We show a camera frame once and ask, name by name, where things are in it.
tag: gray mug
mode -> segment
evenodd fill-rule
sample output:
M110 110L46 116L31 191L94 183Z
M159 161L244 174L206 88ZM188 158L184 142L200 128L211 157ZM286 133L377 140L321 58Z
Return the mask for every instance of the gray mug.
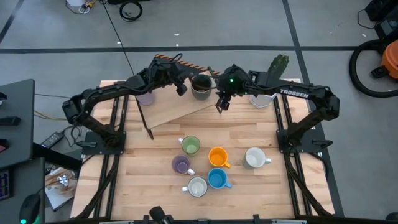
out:
M208 75L195 75L191 81L191 91L197 100L206 100L211 94L211 78Z

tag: wooden table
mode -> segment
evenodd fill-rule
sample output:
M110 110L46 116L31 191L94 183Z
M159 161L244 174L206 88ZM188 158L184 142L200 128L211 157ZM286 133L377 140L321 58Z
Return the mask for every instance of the wooden table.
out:
M102 81L101 85L111 83L113 81ZM175 87L164 90L167 88L175 93L170 100L178 100ZM143 128L135 98L129 99L126 151L119 163L113 220L142 220L143 215L148 215L149 210L158 205L174 219L252 219L253 214L259 214L260 218L294 217L284 158L275 135L274 105L255 109L248 96L236 97L229 110L222 114L211 106L153 128L155 139L151 140ZM307 102L294 97L288 99L293 121L300 121L308 114ZM108 123L112 104L112 100L98 104L94 117ZM287 127L284 112L282 117ZM212 168L208 162L209 150L222 146L228 151L232 168L225 170L232 189L209 187L201 198L181 192L181 187L192 177L176 175L171 160L183 153L177 139L189 135L201 141L201 149L191 162L196 175L205 179ZM250 147L260 147L272 163L259 169L244 169L241 161ZM96 192L102 161L103 156L95 156L81 168L71 217L78 215ZM324 208L333 213L322 162L308 154L301 154L301 161L308 188ZM304 213L301 193L297 196L300 211ZM107 193L103 197L102 215L106 202Z

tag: blue mug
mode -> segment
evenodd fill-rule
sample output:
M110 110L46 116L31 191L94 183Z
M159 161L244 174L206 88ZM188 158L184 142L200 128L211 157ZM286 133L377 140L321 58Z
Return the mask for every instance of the blue mug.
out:
M228 183L228 176L226 172L220 168L212 169L207 175L209 185L215 189L222 189L223 187L231 188L232 185Z

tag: concrete floor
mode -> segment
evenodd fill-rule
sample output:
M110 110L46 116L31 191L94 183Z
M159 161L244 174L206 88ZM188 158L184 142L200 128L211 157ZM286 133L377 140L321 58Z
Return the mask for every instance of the concrete floor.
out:
M178 49L160 52L167 50L162 47L178 44L197 47L193 51L185 49L184 60L211 65L215 70L232 63L246 70L266 70L273 57L284 53L290 56L284 78L306 79L307 75L303 77L300 71L308 72L311 82L330 86L341 100L340 117L322 125L326 138L335 142L329 152L345 216L383 219L398 211L398 119L394 110L398 109L398 102L393 98L370 98L353 88L348 77L351 52L322 48L301 52L299 48L356 46L376 39L373 30L356 23L357 12L369 1L151 0L142 2L144 13L133 23L122 21L116 6L106 7L124 46L137 47L127 53L135 72L148 66L156 53L178 53ZM0 85L33 78L37 93L72 96L95 87L100 80L131 76L124 54L115 52L121 45L102 5L96 4L88 14L75 15L65 8L63 0L0 1L0 29L16 6L21 8L6 35L0 34ZM286 15L289 8L294 22L290 29ZM365 14L361 18L371 24ZM292 25L298 41L290 33ZM232 45L240 47L211 51L199 47ZM77 48L112 49L84 53ZM35 54L30 50L27 54L5 54L4 49L39 50ZM58 50L46 53L48 49ZM59 49L69 49L70 53L57 53ZM389 80L369 78L369 71L380 62L377 54L366 52L358 61L358 73L365 84L375 90L396 89ZM63 117L62 102L60 98L38 96L35 108ZM34 140L42 142L66 126L62 121L35 119ZM62 142L56 150L70 152L78 147L69 149ZM67 218L67 208L55 213L48 209L47 221Z

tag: black hose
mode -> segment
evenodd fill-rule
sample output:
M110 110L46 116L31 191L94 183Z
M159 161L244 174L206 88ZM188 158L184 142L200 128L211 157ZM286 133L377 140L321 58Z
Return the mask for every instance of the black hose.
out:
M358 46L352 56L351 59L349 60L349 77L351 78L351 81L353 82L353 85L355 88L365 95L371 96L371 97L376 97L376 98L388 98L388 97L393 97L393 96L398 96L398 90L393 90L393 91L385 91L385 92L378 92L378 91L373 91L368 88L366 88L361 81L358 78L358 74L356 73L356 61L358 59L359 54L364 51L364 50L378 50L380 47L383 45L387 46L391 43L391 41L388 40L370 40L367 41L360 46Z
M128 13L123 12L124 7L125 7L127 4L130 4L130 3L131 3L131 4L135 4L136 6L138 6L138 8L139 8L139 14L138 14L138 16L132 17L132 16L130 16ZM134 22L134 21L136 21L138 18L141 17L141 15L142 15L142 6L141 6L141 4L139 4L137 1L125 1L124 3L122 3L122 4L120 5L119 14L120 14L120 16L122 17L122 19L123 19L124 21L126 21L126 22Z

